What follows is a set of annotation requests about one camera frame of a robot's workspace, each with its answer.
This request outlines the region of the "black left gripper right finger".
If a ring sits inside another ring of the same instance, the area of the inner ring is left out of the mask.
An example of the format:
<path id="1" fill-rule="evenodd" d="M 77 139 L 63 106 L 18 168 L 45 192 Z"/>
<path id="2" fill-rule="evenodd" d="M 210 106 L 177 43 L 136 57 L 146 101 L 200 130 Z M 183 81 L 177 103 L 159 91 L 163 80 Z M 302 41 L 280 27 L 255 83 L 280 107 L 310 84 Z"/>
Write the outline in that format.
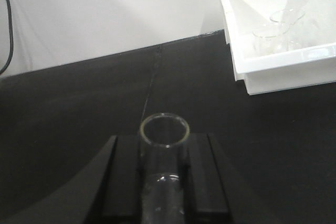
<path id="1" fill-rule="evenodd" d="M 186 223 L 233 223 L 209 137 L 192 133 L 183 183 Z"/>

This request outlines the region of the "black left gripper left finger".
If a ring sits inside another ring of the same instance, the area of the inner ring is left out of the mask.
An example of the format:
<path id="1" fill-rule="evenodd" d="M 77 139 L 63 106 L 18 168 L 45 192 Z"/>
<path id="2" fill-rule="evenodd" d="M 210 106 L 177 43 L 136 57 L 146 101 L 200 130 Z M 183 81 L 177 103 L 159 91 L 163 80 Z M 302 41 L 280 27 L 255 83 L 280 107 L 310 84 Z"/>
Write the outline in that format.
<path id="1" fill-rule="evenodd" d="M 139 138 L 112 136 L 112 153 L 84 223 L 140 223 Z"/>

